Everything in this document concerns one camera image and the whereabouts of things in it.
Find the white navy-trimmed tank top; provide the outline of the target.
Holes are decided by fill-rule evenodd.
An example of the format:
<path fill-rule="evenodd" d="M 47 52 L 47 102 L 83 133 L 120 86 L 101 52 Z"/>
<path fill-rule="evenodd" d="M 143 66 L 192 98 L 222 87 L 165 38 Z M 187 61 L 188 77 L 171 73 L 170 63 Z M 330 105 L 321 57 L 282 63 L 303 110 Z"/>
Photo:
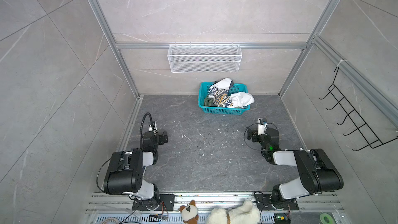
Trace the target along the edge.
<path fill-rule="evenodd" d="M 255 102 L 254 97 L 245 92 L 229 94 L 229 90 L 234 86 L 234 81 L 224 78 L 215 82 L 208 90 L 208 97 L 214 98 L 218 107 L 222 108 L 244 108 Z"/>

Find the teal plastic basket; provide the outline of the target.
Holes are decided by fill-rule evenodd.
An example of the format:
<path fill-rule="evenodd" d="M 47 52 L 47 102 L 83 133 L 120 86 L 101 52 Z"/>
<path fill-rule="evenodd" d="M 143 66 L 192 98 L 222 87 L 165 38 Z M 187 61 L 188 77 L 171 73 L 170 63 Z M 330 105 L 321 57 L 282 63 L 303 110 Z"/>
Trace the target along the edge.
<path fill-rule="evenodd" d="M 210 107 L 205 106 L 204 101 L 208 96 L 209 88 L 214 84 L 214 82 L 203 82 L 200 85 L 199 95 L 198 95 L 198 106 L 207 114 L 221 114 L 221 115 L 242 115 L 244 112 L 250 110 L 250 105 L 244 108 L 222 108 L 222 107 Z M 229 94 L 245 92 L 248 93 L 248 89 L 244 84 L 234 84 L 234 86 L 229 90 Z"/>

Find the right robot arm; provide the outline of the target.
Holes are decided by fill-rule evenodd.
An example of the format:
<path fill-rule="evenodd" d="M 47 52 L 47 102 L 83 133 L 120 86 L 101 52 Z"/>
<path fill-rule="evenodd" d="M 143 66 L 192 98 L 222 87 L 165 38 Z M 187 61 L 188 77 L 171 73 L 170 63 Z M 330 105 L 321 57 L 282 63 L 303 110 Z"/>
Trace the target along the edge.
<path fill-rule="evenodd" d="M 279 145 L 279 130 L 269 128 L 260 119 L 258 123 L 245 128 L 244 142 L 260 144 L 262 157 L 272 165 L 295 167 L 298 178 L 276 185 L 270 195 L 275 209 L 284 209 L 295 199 L 340 190 L 344 181 L 323 149 L 282 150 Z"/>

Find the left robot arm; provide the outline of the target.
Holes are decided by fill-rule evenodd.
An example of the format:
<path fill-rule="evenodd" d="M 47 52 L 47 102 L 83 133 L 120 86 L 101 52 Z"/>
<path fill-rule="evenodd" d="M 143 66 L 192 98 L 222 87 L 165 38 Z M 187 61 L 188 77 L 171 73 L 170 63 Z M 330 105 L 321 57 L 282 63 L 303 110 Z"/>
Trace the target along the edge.
<path fill-rule="evenodd" d="M 144 180 L 144 173 L 147 167 L 157 163 L 158 148 L 168 141 L 167 132 L 159 133 L 151 114 L 145 113 L 140 125 L 139 148 L 112 154 L 104 163 L 108 167 L 102 185 L 98 178 L 104 166 L 98 170 L 98 190 L 107 195 L 128 195 L 138 206 L 156 210 L 161 205 L 159 189 Z"/>

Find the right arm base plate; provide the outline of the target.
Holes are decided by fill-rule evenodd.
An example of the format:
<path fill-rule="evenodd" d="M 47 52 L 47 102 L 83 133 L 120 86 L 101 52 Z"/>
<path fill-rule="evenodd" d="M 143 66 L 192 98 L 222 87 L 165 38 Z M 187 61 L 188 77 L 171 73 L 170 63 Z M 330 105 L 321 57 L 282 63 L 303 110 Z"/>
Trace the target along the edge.
<path fill-rule="evenodd" d="M 261 211 L 298 211 L 299 206 L 296 199 L 290 200 L 279 200 L 272 194 L 264 194 L 262 192 L 256 191 L 253 196 L 255 197 L 255 203 L 257 208 Z"/>

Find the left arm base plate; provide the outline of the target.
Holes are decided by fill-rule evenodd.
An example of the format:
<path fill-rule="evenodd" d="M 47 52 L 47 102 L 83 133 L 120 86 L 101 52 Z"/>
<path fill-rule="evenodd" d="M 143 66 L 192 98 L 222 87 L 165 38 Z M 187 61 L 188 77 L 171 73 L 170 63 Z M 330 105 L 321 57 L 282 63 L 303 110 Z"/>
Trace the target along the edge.
<path fill-rule="evenodd" d="M 133 200 L 132 210 L 137 211 L 172 211 L 175 204 L 174 194 L 160 194 L 149 200 Z"/>

